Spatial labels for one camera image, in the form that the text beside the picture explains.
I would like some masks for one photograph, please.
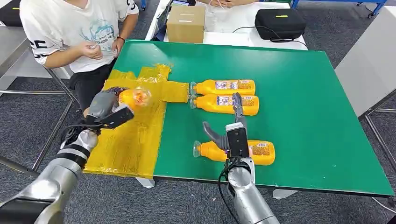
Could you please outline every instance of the hand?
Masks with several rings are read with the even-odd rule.
[[[76,46],[81,56],[100,60],[103,58],[100,46],[95,42],[84,41]]]
[[[210,4],[216,7],[227,7],[227,8],[231,8],[233,6],[233,4],[231,4],[231,2],[228,0],[212,0]]]
[[[124,44],[125,44],[125,42],[121,38],[116,38],[114,40],[113,45],[112,45],[112,51],[117,50],[117,55],[115,57],[118,57],[118,55],[120,55],[121,48],[122,48],[122,46],[124,46]]]
[[[247,5],[253,2],[256,2],[257,0],[227,0],[229,7],[232,6],[241,6],[241,5]]]

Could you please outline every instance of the yellow tape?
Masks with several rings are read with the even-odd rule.
[[[102,130],[84,172],[153,177],[166,108],[162,101],[163,83],[169,72],[166,65],[143,67],[138,78],[132,72],[112,71],[103,89],[140,86],[150,90],[151,101],[148,106],[135,111],[134,119],[115,130]]]
[[[188,88],[188,83],[166,81],[163,84],[162,100],[172,103],[187,103]]]

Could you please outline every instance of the orange juice bottle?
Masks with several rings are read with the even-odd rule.
[[[259,111],[257,96],[241,96],[244,115],[256,115]],[[201,97],[191,96],[191,109],[201,108],[214,113],[234,113],[232,95],[207,94]]]
[[[127,89],[120,93],[118,98],[119,103],[125,103],[130,109],[136,110],[138,107],[147,106],[151,98],[149,90],[141,87],[135,89]]]
[[[275,160],[274,144],[269,141],[248,140],[250,155],[255,162],[255,165],[268,166]],[[226,153],[219,149],[213,141],[200,143],[194,142],[193,148],[194,157],[204,156],[213,161],[226,161]]]
[[[233,93],[239,92],[241,95],[254,96],[256,91],[256,85],[253,80],[250,79],[239,79],[239,80],[206,80],[202,83],[191,82],[190,94],[206,95],[209,93],[232,95]]]

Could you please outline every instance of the black bag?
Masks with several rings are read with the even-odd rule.
[[[255,26],[264,40],[294,40],[304,33],[306,22],[295,9],[260,9]]]
[[[0,8],[0,21],[7,27],[21,27],[22,22],[19,17],[19,3],[21,0],[12,0]]]

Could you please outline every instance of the floor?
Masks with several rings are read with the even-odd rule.
[[[133,38],[144,39],[157,1],[147,2]],[[308,22],[304,35],[308,47],[326,51],[334,67],[371,22],[366,18],[365,7],[354,3],[301,2],[298,9]],[[59,87],[51,79],[22,77],[10,89],[59,90]],[[67,97],[62,96],[1,96],[0,155],[32,166],[67,102]],[[396,99],[384,107],[396,109]],[[78,108],[73,107],[63,127],[75,123],[80,116]],[[373,120],[396,154],[396,117],[375,113]],[[367,123],[361,125],[396,189],[395,172]],[[56,154],[59,145],[57,136],[43,164]],[[0,166],[0,201],[15,195],[31,181]],[[298,192],[276,200],[269,190],[260,191],[283,224],[384,224],[393,217],[370,197]],[[146,189],[133,178],[108,175],[83,175],[65,213],[67,224],[235,223],[214,184],[161,180],[155,188]]]

